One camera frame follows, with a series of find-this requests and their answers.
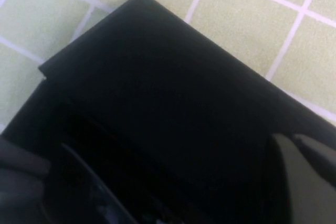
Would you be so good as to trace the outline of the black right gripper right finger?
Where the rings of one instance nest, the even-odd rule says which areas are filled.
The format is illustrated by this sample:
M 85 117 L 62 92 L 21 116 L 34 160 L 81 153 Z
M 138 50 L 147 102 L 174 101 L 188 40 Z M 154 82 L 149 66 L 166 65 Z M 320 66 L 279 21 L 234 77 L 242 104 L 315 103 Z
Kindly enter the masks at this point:
M 304 135 L 272 136 L 283 165 L 289 223 L 335 223 L 335 150 Z

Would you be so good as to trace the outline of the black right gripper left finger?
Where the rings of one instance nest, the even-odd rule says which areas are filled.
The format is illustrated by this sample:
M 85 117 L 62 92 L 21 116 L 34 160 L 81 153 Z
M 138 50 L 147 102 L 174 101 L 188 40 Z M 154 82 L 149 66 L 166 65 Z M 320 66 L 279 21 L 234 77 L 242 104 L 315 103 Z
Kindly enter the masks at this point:
M 1 223 L 50 223 L 41 210 L 50 161 L 1 137 Z

